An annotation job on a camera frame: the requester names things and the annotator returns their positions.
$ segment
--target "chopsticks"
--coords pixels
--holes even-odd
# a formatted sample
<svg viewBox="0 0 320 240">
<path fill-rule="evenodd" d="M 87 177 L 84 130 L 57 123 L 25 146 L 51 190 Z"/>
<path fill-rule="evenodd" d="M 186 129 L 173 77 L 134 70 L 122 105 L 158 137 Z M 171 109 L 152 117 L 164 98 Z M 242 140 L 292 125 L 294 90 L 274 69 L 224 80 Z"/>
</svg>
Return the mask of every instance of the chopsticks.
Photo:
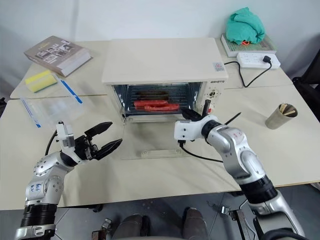
<svg viewBox="0 0 320 240">
<path fill-rule="evenodd" d="M 286 103 L 282 103 L 280 108 L 279 108 L 279 111 L 284 115 L 284 116 L 287 116 L 287 117 L 290 117 L 289 115 L 291 114 L 294 114 L 296 112 L 296 110 L 291 106 L 291 105 L 288 105 Z"/>
</svg>

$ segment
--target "power strip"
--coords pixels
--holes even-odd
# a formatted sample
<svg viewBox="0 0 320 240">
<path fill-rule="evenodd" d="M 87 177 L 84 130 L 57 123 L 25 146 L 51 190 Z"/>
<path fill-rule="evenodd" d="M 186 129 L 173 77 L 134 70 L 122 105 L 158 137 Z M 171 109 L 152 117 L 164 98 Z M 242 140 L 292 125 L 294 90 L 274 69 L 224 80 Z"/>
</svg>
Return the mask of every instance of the power strip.
<svg viewBox="0 0 320 240">
<path fill-rule="evenodd" d="M 236 59 L 243 69 L 267 69 L 270 67 L 270 64 L 263 61 L 265 56 L 271 58 L 271 69 L 278 69 L 280 67 L 278 58 L 271 53 L 239 52 Z"/>
</svg>

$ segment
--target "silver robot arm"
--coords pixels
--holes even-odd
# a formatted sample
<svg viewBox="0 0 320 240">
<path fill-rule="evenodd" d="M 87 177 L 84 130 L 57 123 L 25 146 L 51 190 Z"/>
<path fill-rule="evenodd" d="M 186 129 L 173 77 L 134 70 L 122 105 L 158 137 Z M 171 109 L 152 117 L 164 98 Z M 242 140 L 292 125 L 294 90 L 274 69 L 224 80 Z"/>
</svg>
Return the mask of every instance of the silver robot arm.
<svg viewBox="0 0 320 240">
<path fill-rule="evenodd" d="M 288 203 L 275 189 L 256 153 L 249 147 L 246 135 L 240 129 L 220 124 L 213 115 L 199 116 L 193 121 L 177 121 L 174 138 L 182 142 L 203 138 L 216 149 L 226 171 L 248 199 L 249 207 L 256 216 L 253 223 L 257 233 L 260 233 L 258 235 L 285 229 L 304 236 Z"/>
<path fill-rule="evenodd" d="M 15 240 L 49 240 L 55 234 L 55 213 L 64 191 L 66 174 L 77 164 L 91 159 L 100 160 L 113 152 L 122 142 L 118 139 L 101 150 L 92 144 L 92 137 L 106 131 L 112 122 L 103 122 L 74 139 L 72 130 L 62 122 L 56 125 L 61 151 L 45 155 L 33 168 L 33 177 L 25 190 L 25 207 Z"/>
</svg>

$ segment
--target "table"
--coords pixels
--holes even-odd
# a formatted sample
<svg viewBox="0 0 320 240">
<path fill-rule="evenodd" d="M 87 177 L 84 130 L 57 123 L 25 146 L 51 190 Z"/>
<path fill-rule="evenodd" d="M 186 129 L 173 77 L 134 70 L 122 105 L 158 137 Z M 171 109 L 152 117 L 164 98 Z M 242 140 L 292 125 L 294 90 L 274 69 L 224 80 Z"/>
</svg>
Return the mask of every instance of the table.
<svg viewBox="0 0 320 240">
<path fill-rule="evenodd" d="M 59 207 L 240 190 L 218 162 L 186 154 L 141 158 L 144 150 L 178 148 L 173 122 L 123 125 L 108 96 L 83 96 L 82 100 L 87 109 L 72 123 L 75 137 L 95 124 L 112 121 L 111 128 L 93 142 L 98 147 L 118 138 L 123 142 L 108 157 L 78 165 L 66 176 Z M 298 117 L 270 130 L 264 121 L 282 102 L 293 104 Z M 293 85 L 226 89 L 214 114 L 224 123 L 238 112 L 242 114 L 230 125 L 246 133 L 275 186 L 320 181 L 320 125 Z M 0 210 L 22 209 L 32 167 L 43 156 L 52 130 L 36 128 L 22 103 L 10 100 L 0 118 L 0 132 Z M 220 159 L 203 139 L 189 142 L 186 148 Z M 50 151 L 57 150 L 59 145 L 53 142 Z"/>
<path fill-rule="evenodd" d="M 219 38 L 215 39 L 220 54 L 222 56 L 222 60 L 224 63 L 230 61 L 236 61 L 235 57 L 228 57 L 226 51 L 220 41 Z M 93 59 L 89 62 L 81 66 L 79 69 L 71 73 L 68 77 L 65 78 L 66 82 L 69 86 L 77 93 L 79 96 L 88 96 L 88 95 L 104 95 L 107 93 L 105 87 L 101 83 L 104 64 L 106 55 L 108 52 L 108 45 L 110 41 L 83 41 L 77 42 L 82 47 L 88 48 L 90 50 Z M 235 89 L 242 88 L 242 83 L 238 73 L 238 66 L 236 64 L 228 64 L 225 66 L 226 70 L 229 74 L 229 79 L 225 84 L 226 89 Z M 41 73 L 45 71 L 46 68 L 32 63 L 29 70 L 26 72 L 22 81 L 19 85 L 14 89 L 11 93 L 11 99 L 19 99 L 19 87 L 24 84 L 24 80 L 28 77 L 31 77 L 35 74 Z M 263 69 L 242 69 L 241 73 L 244 78 L 244 82 L 248 84 L 254 77 L 260 74 Z M 249 88 L 254 87 L 267 87 L 267 86 L 287 86 L 292 85 L 292 81 L 288 78 L 288 76 L 284 73 L 281 68 L 272 69 L 261 77 L 259 77 L 256 81 L 254 81 Z M 30 92 L 30 95 L 26 95 L 25 97 L 29 98 L 41 98 L 47 97 L 42 96 L 42 93 L 39 92 L 35 96 Z M 63 97 L 60 94 L 53 94 L 50 97 Z"/>
</svg>

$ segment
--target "toaster oven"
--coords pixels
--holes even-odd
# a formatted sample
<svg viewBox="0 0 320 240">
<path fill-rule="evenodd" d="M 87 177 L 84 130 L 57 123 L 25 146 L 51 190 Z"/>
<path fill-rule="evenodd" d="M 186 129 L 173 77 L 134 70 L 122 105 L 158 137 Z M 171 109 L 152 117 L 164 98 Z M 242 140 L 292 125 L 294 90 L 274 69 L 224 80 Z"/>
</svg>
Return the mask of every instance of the toaster oven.
<svg viewBox="0 0 320 240">
<path fill-rule="evenodd" d="M 214 111 L 227 78 L 214 38 L 119 39 L 109 42 L 102 83 L 124 121 L 163 122 L 183 108 L 200 113 L 206 99 Z"/>
</svg>

